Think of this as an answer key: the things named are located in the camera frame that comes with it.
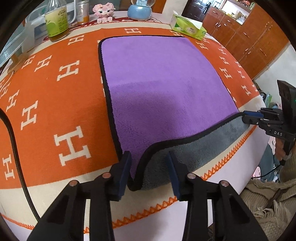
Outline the right hand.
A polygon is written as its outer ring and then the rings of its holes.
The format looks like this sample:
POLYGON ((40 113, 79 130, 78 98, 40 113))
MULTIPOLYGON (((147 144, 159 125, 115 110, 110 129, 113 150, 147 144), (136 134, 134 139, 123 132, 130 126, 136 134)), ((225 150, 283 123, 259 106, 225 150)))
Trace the right hand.
POLYGON ((286 156, 286 153, 283 149, 284 142, 279 138, 276 138, 275 140, 275 156, 279 161, 282 161, 283 158, 286 156))

